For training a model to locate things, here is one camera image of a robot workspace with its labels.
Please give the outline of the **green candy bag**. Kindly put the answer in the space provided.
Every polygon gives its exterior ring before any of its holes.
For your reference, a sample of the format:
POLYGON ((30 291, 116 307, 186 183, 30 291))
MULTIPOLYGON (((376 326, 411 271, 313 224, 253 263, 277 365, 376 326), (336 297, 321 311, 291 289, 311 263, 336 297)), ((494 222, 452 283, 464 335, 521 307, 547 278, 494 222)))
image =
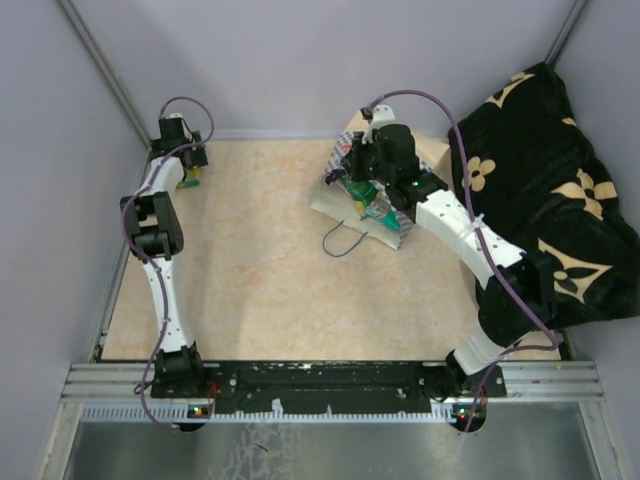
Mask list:
POLYGON ((201 169, 199 167, 186 170, 185 176, 179 182, 179 184, 177 185, 177 188, 183 189, 183 188, 196 187, 200 184, 200 177, 201 177, 201 169))
POLYGON ((365 210, 378 195, 378 189, 370 181, 353 181, 347 175, 339 179, 345 192, 365 210))

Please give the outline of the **blue checkered paper bag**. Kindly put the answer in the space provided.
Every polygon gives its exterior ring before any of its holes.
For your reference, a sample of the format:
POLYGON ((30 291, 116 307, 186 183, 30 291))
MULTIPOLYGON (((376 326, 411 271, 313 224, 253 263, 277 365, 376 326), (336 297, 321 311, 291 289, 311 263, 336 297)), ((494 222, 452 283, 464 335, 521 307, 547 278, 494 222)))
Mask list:
POLYGON ((355 182, 341 170, 354 135, 367 122, 354 114, 334 144, 327 166, 310 196, 310 208, 397 250, 412 229, 409 218, 396 211, 376 181, 355 182))

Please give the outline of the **teal snack bag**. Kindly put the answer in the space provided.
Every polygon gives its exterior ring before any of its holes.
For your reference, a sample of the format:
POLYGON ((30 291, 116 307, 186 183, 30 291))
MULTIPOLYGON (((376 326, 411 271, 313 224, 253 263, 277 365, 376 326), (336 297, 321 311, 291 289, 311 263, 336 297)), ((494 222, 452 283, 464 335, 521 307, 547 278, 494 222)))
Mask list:
POLYGON ((401 229, 395 212, 383 199, 375 198, 370 202, 359 202, 358 211, 362 219, 372 218, 381 223, 385 228, 394 232, 399 232, 401 229))

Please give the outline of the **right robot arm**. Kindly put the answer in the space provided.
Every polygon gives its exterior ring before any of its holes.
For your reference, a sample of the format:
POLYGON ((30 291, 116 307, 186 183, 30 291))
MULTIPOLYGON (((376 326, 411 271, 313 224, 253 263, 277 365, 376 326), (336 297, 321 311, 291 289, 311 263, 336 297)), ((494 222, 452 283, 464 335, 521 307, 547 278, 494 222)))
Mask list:
POLYGON ((548 324, 556 315, 551 256, 499 239, 473 216, 440 177, 421 168, 407 126, 355 133, 342 164, 356 182, 379 182, 392 206, 446 243, 482 290, 477 329, 446 358, 446 380, 454 393, 473 393, 482 371, 529 332, 551 332, 548 324))

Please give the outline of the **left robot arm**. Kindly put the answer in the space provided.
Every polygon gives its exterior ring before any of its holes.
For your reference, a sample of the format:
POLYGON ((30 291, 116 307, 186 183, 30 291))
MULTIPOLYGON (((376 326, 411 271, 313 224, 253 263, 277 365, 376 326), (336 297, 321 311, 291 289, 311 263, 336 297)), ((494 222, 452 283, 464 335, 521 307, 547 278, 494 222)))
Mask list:
POLYGON ((184 233, 173 197, 190 173, 207 163, 198 131, 179 113, 159 120, 160 137, 151 142, 148 172, 141 186, 120 200, 121 229, 131 254, 141 262, 149 282, 158 330, 151 355, 155 398, 201 394, 208 373, 198 352, 183 306, 179 258, 184 233))

